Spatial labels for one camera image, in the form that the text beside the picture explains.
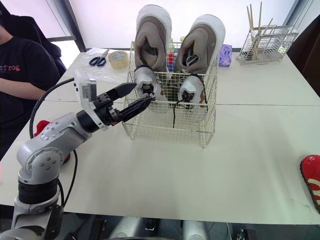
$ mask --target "white wall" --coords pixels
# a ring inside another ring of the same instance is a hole
[[[249,30],[246,6],[253,6],[253,20],[258,25],[260,0],[70,0],[87,48],[129,48],[136,35],[139,10],[147,4],[165,8],[172,20],[172,38],[179,41],[188,34],[194,20],[212,14],[226,29],[224,43],[241,48]],[[271,18],[282,25],[294,0],[264,0],[262,25]]]
[[[54,0],[1,0],[13,15],[33,17],[46,38],[70,36]]]

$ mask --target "dish rack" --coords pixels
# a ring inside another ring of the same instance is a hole
[[[129,71],[127,82],[135,82],[134,71],[135,52],[134,42],[131,43],[129,56]],[[175,59],[181,42],[171,42],[167,54],[168,69],[173,70]],[[122,123],[128,136],[133,140],[136,137],[151,139],[173,140],[179,142],[193,142],[205,148],[215,133],[216,122],[216,92],[218,58],[209,66],[207,74],[199,74],[204,86],[207,103],[186,103],[178,101],[178,91],[183,79],[190,74],[174,72],[155,72],[157,82],[161,85],[168,101],[153,101],[148,108]],[[134,89],[124,99],[126,108],[139,99]]]
[[[240,54],[236,58],[241,65],[281,61],[298,35],[292,25],[268,25],[260,29],[260,32],[257,27],[249,30]]]

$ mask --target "red shoe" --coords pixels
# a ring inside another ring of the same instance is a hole
[[[320,213],[320,156],[306,156],[300,163],[300,171],[309,189],[315,208]]]

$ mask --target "person's arm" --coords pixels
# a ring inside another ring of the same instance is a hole
[[[28,100],[38,100],[46,91],[29,82],[10,81],[0,77],[0,92]]]

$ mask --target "shoe sole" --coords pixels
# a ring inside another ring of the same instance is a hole
[[[199,16],[192,24],[191,29],[193,29],[197,25],[202,25],[202,24],[210,26],[215,34],[216,41],[215,41],[215,48],[212,54],[212,58],[210,60],[210,66],[211,66],[214,60],[217,58],[218,54],[220,53],[222,44],[224,43],[224,40],[225,40],[226,29],[223,22],[219,18],[210,14]]]
[[[316,199],[316,197],[315,197],[315,195],[314,195],[314,193],[313,193],[313,190],[312,190],[312,187],[310,186],[310,183],[307,181],[307,179],[305,178],[305,175],[304,175],[304,173],[303,173],[303,171],[302,171],[302,161],[300,162],[300,173],[301,173],[301,175],[302,175],[302,177],[303,177],[303,180],[304,180],[305,184],[306,184],[307,187],[308,187],[308,190],[309,190],[309,192],[310,192],[310,195],[311,195],[313,204],[314,204],[316,210],[317,210],[317,211],[319,212],[319,214],[320,214],[320,206],[319,206],[318,203],[317,203],[317,199]]]
[[[145,5],[138,13],[136,18],[136,31],[138,32],[140,23],[145,17],[155,17],[164,26],[166,41],[165,51],[168,52],[169,42],[171,39],[172,23],[169,13],[158,5]]]

